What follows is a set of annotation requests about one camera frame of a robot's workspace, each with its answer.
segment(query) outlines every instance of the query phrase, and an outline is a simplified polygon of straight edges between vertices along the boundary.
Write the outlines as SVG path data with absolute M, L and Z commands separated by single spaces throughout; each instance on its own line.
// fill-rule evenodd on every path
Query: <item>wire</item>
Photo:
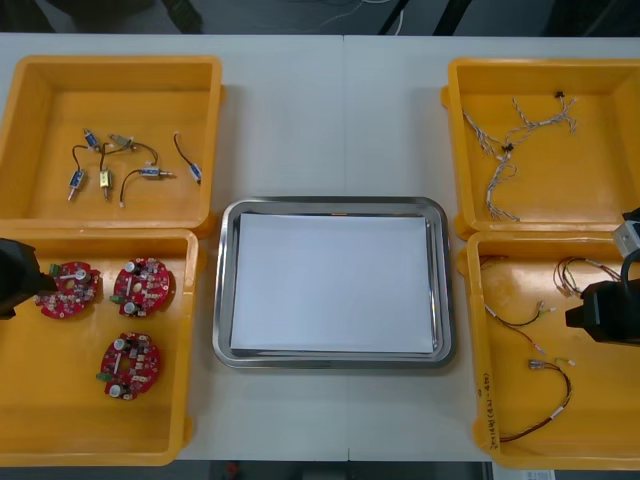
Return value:
M 133 146 L 134 147 L 142 147 L 142 148 L 148 150 L 151 153 L 151 155 L 153 156 L 153 162 L 151 162 L 150 165 L 156 166 L 158 164 L 158 159 L 160 158 L 160 155 L 158 154 L 158 152 L 156 150 L 151 148 L 149 145 L 145 145 L 144 143 L 140 143 L 140 142 L 133 142 Z
M 398 28 L 396 28 L 396 31 L 393 34 L 395 37 L 400 35 L 400 30 L 402 30 L 402 23 L 403 22 L 404 22 L 404 10 L 400 11 L 400 19 L 398 20 Z
M 180 149 L 180 145 L 178 144 L 178 132 L 173 134 L 173 144 L 176 146 L 176 150 L 178 150 L 178 153 L 184 159 L 184 161 L 187 162 L 190 167 L 193 167 L 193 162 L 191 162 L 187 158 L 187 156 L 184 153 L 182 153 L 182 150 Z
M 502 220 L 503 217 L 506 217 L 509 220 L 513 220 L 515 222 L 520 221 L 519 217 L 496 207 L 493 203 L 493 191 L 495 190 L 495 188 L 498 185 L 506 182 L 507 180 L 515 177 L 518 173 L 518 168 L 510 163 L 514 148 L 524 142 L 527 138 L 529 138 L 529 136 L 535 130 L 547 125 L 554 125 L 566 121 L 569 124 L 570 133 L 573 134 L 576 131 L 577 121 L 573 117 L 569 116 L 569 110 L 575 103 L 575 98 L 572 99 L 569 103 L 566 103 L 564 100 L 564 93 L 556 92 L 554 96 L 559 99 L 562 110 L 560 111 L 560 113 L 553 115 L 551 118 L 542 120 L 540 122 L 532 122 L 531 120 L 529 120 L 520 108 L 520 105 L 518 105 L 515 97 L 512 98 L 511 100 L 513 106 L 516 109 L 516 112 L 518 112 L 518 115 L 520 116 L 520 119 L 522 120 L 524 125 L 509 130 L 505 135 L 504 141 L 496 137 L 492 137 L 491 135 L 486 133 L 478 125 L 476 125 L 471 116 L 465 110 L 462 111 L 465 120 L 475 132 L 476 138 L 478 140 L 478 143 L 480 144 L 480 147 L 482 148 L 482 151 L 485 153 L 485 155 L 495 156 L 499 162 L 499 165 L 496 168 L 493 177 L 489 182 L 489 185 L 487 186 L 487 196 L 485 200 L 487 210 L 489 210 L 491 218 L 493 218 L 494 220 Z M 511 168 L 512 173 L 508 176 L 504 176 L 503 173 L 507 168 Z
M 150 162 L 149 165 L 156 166 L 158 164 L 160 154 L 155 149 L 144 143 L 134 142 L 133 140 L 130 140 L 127 144 L 121 146 L 117 150 L 111 150 L 110 152 L 107 152 L 105 155 L 113 155 L 114 153 L 123 152 L 129 149 L 133 150 L 135 147 L 142 147 L 145 150 L 148 150 L 149 153 L 151 153 L 151 155 L 153 156 L 153 162 Z
M 126 177 L 124 177 L 124 180 L 122 181 L 122 186 L 120 187 L 120 207 L 123 208 L 124 207 L 124 185 L 125 183 L 127 183 L 127 180 L 129 179 L 129 177 L 131 175 L 133 175 L 134 173 L 140 173 L 142 171 L 142 169 L 140 168 L 136 168 L 135 170 L 130 171 Z
M 571 273 L 571 270 L 569 269 L 569 266 L 576 262 L 583 262 L 595 268 L 599 268 L 600 270 L 605 272 L 607 275 L 609 275 L 609 277 L 613 281 L 615 282 L 621 281 L 621 275 L 618 275 L 618 273 L 615 270 L 607 267 L 606 265 L 600 262 L 592 260 L 590 258 L 585 258 L 585 257 L 563 258 L 556 264 L 555 268 L 553 269 L 553 283 L 556 286 L 556 288 L 566 297 L 570 297 L 570 296 L 579 297 L 580 295 L 582 295 L 582 290 L 578 287 L 576 283 L 576 279 L 573 276 L 573 273 Z
M 631 252 L 622 262 L 622 268 L 620 269 L 620 279 L 622 281 L 622 285 L 624 287 L 624 294 L 627 298 L 637 301 L 638 293 L 631 286 L 631 282 L 629 281 L 629 270 L 631 269 L 631 264 L 640 258 L 640 248 Z
M 567 405 L 569 404 L 569 401 L 571 400 L 571 393 L 573 392 L 573 386 L 571 385 L 571 380 L 569 379 L 569 376 L 566 373 L 564 373 L 564 371 L 560 367 L 558 367 L 557 365 L 555 365 L 553 363 L 550 363 L 550 362 L 544 362 L 544 361 L 540 361 L 540 360 L 529 360 L 529 368 L 531 368 L 533 370 L 554 370 L 554 371 L 560 373 L 560 375 L 562 375 L 562 378 L 564 378 L 564 382 L 565 382 L 566 389 L 567 389 L 564 401 L 562 402 L 560 407 L 555 409 L 551 415 L 549 415 L 547 418 L 545 418 L 541 422 L 538 422 L 538 423 L 526 428 L 525 430 L 523 430 L 520 433 L 515 433 L 515 434 L 512 434 L 512 435 L 505 435 L 504 437 L 501 436 L 500 437 L 500 441 L 501 442 L 504 442 L 504 443 L 513 442 L 514 440 L 518 440 L 519 438 L 522 438 L 522 437 L 524 437 L 526 435 L 529 435 L 530 433 L 533 433 L 536 430 L 544 427 L 546 424 L 548 424 L 553 419 L 555 419 L 565 408 L 567 408 Z
M 544 351 L 544 349 L 543 349 L 540 345 L 538 345 L 536 342 L 534 342 L 534 341 L 533 341 L 533 339 L 532 339 L 529 335 L 527 335 L 526 333 L 524 333 L 522 330 L 519 330 L 519 329 L 518 329 L 518 327 L 520 327 L 520 326 L 529 325 L 529 324 L 531 324 L 531 323 L 535 322 L 538 318 L 540 318 L 540 315 L 541 315 L 542 313 L 545 313 L 546 311 L 551 311 L 551 310 L 542 310 L 542 311 L 541 311 L 541 307 L 540 307 L 540 305 L 544 306 L 544 302 L 540 302 L 540 303 L 538 303 L 538 314 L 537 314 L 537 315 L 536 315 L 532 320 L 529 320 L 528 322 L 525 322 L 525 323 L 523 323 L 523 324 L 521 324 L 521 325 L 520 325 L 520 324 L 517 324 L 517 323 L 510 323 L 510 322 L 507 322 L 506 320 L 503 320 L 503 319 L 502 319 L 502 318 L 501 318 L 501 317 L 500 317 L 496 312 L 494 312 L 494 311 L 491 309 L 491 307 L 489 307 L 489 305 L 486 305 L 486 304 L 485 304 L 484 308 L 487 310 L 487 312 L 489 312 L 489 314 L 490 314 L 493 318 L 495 318 L 495 319 L 500 323 L 500 325 L 502 325 L 503 327 L 508 328 L 509 330 L 513 330 L 514 332 L 519 333 L 521 336 L 523 336 L 524 338 L 526 338 L 526 339 L 527 339 L 527 341 L 528 341 L 531 345 L 533 345 L 533 348 L 535 348 L 536 350 L 538 350 L 540 353 L 543 353 L 543 354 L 544 354 L 544 353 L 546 353 L 546 352 Z
M 71 147 L 71 155 L 73 156 L 73 160 L 76 162 L 76 165 L 78 166 L 77 171 L 79 172 L 81 168 L 80 168 L 80 162 L 78 162 L 78 157 L 76 157 L 76 148 L 84 148 L 86 150 L 87 147 L 85 147 L 84 145 L 74 145 L 73 147 Z

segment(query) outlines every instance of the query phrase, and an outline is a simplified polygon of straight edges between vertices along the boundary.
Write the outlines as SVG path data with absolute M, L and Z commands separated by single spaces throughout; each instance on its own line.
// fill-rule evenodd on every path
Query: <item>metal tray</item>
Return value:
M 430 266 L 432 353 L 354 353 L 233 350 L 231 332 L 236 285 L 240 215 L 351 215 L 422 217 Z M 438 368 L 455 353 L 455 327 L 449 278 L 447 217 L 436 202 L 421 197 L 273 197 L 236 202 L 224 212 L 218 250 L 213 348 L 230 367 Z

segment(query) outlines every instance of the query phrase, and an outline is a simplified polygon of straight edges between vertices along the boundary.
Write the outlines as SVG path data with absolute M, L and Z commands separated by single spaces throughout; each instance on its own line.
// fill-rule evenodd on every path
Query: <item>black wire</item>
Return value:
M 77 171 L 79 172 L 81 170 L 81 168 L 80 168 L 80 162 L 78 162 L 78 157 L 76 157 L 76 148 L 85 148 L 86 149 L 87 147 L 85 147 L 84 145 L 74 145 L 71 148 L 71 155 L 73 156 L 73 160 L 76 162 L 76 165 L 78 166 L 78 170 Z
M 538 318 L 540 318 L 540 315 L 542 314 L 542 312 L 540 311 L 540 304 L 538 304 L 538 313 L 536 313 L 536 316 L 533 317 L 531 320 L 527 320 L 526 322 L 522 322 L 522 323 L 511 323 L 511 322 L 507 322 L 506 320 L 496 316 L 496 319 L 500 322 L 503 323 L 505 325 L 509 325 L 510 327 L 526 327 L 527 325 L 531 325 L 533 322 L 535 322 Z
M 128 150 L 130 147 L 142 147 L 148 150 L 149 153 L 151 153 L 151 155 L 153 156 L 153 162 L 151 163 L 151 165 L 156 166 L 158 164 L 158 159 L 160 158 L 160 154 L 158 154 L 158 152 L 155 149 L 151 148 L 149 145 L 145 145 L 144 143 L 134 142 L 132 140 L 127 142 L 126 145 L 121 146 L 117 150 L 112 150 L 110 152 L 107 152 L 106 155 L 113 155 L 114 153 Z
M 158 155 L 158 152 L 156 152 L 149 145 L 145 145 L 144 143 L 140 143 L 140 142 L 133 142 L 133 146 L 142 147 L 142 148 L 146 148 L 147 150 L 149 150 L 151 155 L 153 155 L 153 163 L 151 163 L 151 165 L 156 166 L 158 164 L 158 158 L 160 157 L 160 155 Z
M 631 282 L 629 281 L 629 270 L 631 269 L 631 264 L 633 264 L 633 262 L 635 262 L 639 258 L 640 248 L 627 255 L 627 258 L 625 258 L 624 262 L 622 262 L 622 268 L 620 268 L 620 279 L 622 281 L 622 286 L 624 287 L 624 294 L 627 296 L 627 298 L 633 301 L 638 301 L 640 295 L 638 295 L 638 292 L 634 291 L 633 287 L 631 286 Z
M 564 371 L 560 367 L 558 367 L 557 365 L 554 365 L 553 363 L 544 362 L 544 368 L 548 369 L 548 370 L 555 370 L 556 372 L 559 372 L 562 375 L 562 377 L 564 378 L 564 382 L 565 382 L 565 385 L 566 385 L 566 388 L 567 388 L 567 393 L 566 393 L 564 402 L 562 402 L 561 407 L 562 407 L 562 409 L 566 408 L 566 406 L 569 404 L 569 400 L 571 400 L 571 392 L 573 390 L 573 387 L 571 385 L 571 380 L 569 379 L 567 374 L 564 373 Z M 553 414 L 549 415 L 547 418 L 545 418 L 541 422 L 530 426 L 529 428 L 527 428 L 526 430 L 523 430 L 520 433 L 516 433 L 514 435 L 507 435 L 505 437 L 500 437 L 500 441 L 504 442 L 504 443 L 513 442 L 514 440 L 518 440 L 519 438 L 522 438 L 522 437 L 524 437 L 526 435 L 529 435 L 530 433 L 533 433 L 536 430 L 539 430 L 540 428 L 544 427 L 547 423 L 549 423 L 551 420 L 553 420 L 555 417 L 553 417 L 552 415 Z
M 124 177 L 124 180 L 122 181 L 122 186 L 120 187 L 120 204 L 124 205 L 124 184 L 127 183 L 127 180 L 129 179 L 129 177 L 131 175 L 133 175 L 134 173 L 140 173 L 142 171 L 142 169 L 140 168 L 136 168 L 135 170 L 130 171 L 126 177 Z
M 187 156 L 182 153 L 182 150 L 180 150 L 180 145 L 178 144 L 178 134 L 174 133 L 173 134 L 173 143 L 176 146 L 176 150 L 178 150 L 178 153 L 180 154 L 180 156 L 182 158 L 184 158 L 184 161 L 187 162 L 189 164 L 189 166 L 193 167 L 193 163 L 187 158 Z

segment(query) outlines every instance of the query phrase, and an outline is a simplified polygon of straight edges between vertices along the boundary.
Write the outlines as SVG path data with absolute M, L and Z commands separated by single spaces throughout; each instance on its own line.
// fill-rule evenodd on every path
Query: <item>red circuit board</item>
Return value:
M 87 275 L 83 282 L 76 275 L 82 271 Z M 60 265 L 59 273 L 54 277 L 58 292 L 53 295 L 36 296 L 36 305 L 42 307 L 42 313 L 50 318 L 68 318 L 82 312 L 96 298 L 100 284 L 100 271 L 92 270 L 84 262 L 69 262 Z
M 171 293 L 171 274 L 156 258 L 136 258 L 127 265 L 135 266 L 135 270 L 120 271 L 113 287 L 112 301 L 120 304 L 120 315 L 147 317 L 167 301 Z M 127 304 L 134 305 L 135 311 L 127 311 Z
M 98 379 L 107 382 L 104 393 L 133 400 L 158 379 L 160 352 L 151 337 L 142 333 L 121 333 L 102 357 Z

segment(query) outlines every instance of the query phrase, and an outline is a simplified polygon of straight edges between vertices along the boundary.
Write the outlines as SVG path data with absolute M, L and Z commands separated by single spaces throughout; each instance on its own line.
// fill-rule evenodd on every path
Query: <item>white table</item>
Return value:
M 638 40 L 0 35 L 0 101 L 28 54 L 214 54 L 227 102 L 213 206 L 254 195 L 422 195 L 457 211 L 439 90 L 458 56 L 638 57 Z M 462 242 L 452 236 L 452 256 Z M 472 359 L 452 272 L 458 355 L 443 374 L 232 370 L 211 348 L 215 245 L 200 279 L 183 459 L 459 460 L 471 438 Z

